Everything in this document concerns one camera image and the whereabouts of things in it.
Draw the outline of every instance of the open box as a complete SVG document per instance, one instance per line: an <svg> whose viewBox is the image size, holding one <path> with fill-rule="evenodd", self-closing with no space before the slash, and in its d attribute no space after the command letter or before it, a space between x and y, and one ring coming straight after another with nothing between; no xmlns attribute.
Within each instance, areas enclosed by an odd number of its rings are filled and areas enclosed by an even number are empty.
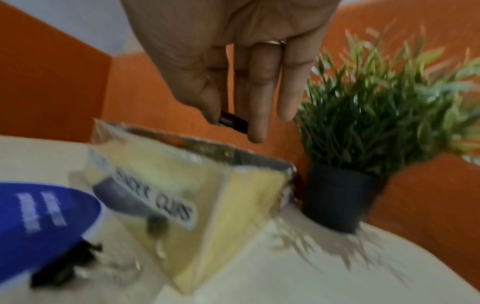
<svg viewBox="0 0 480 304"><path fill-rule="evenodd" d="M284 204L295 167L236 147L96 121L93 192L190 294Z"/></svg>

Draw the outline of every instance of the orange panel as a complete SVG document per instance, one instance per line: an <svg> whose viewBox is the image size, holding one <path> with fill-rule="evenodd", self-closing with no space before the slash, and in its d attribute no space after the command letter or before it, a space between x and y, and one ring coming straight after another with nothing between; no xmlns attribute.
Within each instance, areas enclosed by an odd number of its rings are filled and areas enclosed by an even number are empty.
<svg viewBox="0 0 480 304"><path fill-rule="evenodd" d="M365 1L338 11L324 46L338 59L346 46L346 29L364 35L367 27L382 30L396 19L387 39L390 52L423 24L427 48L446 46L446 57L460 59L470 47L473 56L480 56L479 12L479 0ZM308 166L293 124L281 123L274 114L268 141L262 145L251 144L232 130L210 126L197 110L175 102L144 53L114 59L102 115L116 122L233 143L292 161L302 175ZM441 156L392 178L369 222L424 247L480 288L479 202L480 167Z"/></svg>
<svg viewBox="0 0 480 304"><path fill-rule="evenodd" d="M0 135L87 141L111 61L0 2Z"/></svg>

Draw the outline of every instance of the foliage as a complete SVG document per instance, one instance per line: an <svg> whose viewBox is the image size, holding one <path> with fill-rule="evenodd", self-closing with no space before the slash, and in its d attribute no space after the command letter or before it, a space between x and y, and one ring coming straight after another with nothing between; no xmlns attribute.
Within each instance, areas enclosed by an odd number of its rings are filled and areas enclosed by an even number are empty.
<svg viewBox="0 0 480 304"><path fill-rule="evenodd" d="M295 117L305 153L313 162L388 177L406 166L453 151L469 153L480 144L480 103L465 92L480 75L480 58L433 66L445 49L424 52L425 35L405 41L396 55L383 55L385 32L367 30L372 41L346 33L349 50L333 69L322 52Z"/></svg>

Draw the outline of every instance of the plant pot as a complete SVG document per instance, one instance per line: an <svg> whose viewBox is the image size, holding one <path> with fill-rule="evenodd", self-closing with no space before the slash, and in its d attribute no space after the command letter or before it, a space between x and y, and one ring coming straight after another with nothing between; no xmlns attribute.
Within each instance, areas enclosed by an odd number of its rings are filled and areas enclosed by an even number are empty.
<svg viewBox="0 0 480 304"><path fill-rule="evenodd" d="M320 225L354 233L385 185L383 178L313 164L308 171L302 212Z"/></svg>

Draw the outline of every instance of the black clip held in hand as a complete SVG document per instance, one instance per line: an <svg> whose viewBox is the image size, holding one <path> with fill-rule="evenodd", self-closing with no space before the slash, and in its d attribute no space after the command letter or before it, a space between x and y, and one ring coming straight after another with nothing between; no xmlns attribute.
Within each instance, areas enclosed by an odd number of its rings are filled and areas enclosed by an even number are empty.
<svg viewBox="0 0 480 304"><path fill-rule="evenodd" d="M232 128L240 133L248 134L249 132L248 121L223 110L221 112L218 124L221 126Z"/></svg>
<svg viewBox="0 0 480 304"><path fill-rule="evenodd" d="M36 271L30 279L30 287L60 287L75 278L75 266L84 266L93 262L92 251L102 251L102 245L92 245L85 240L73 245L68 251Z"/></svg>

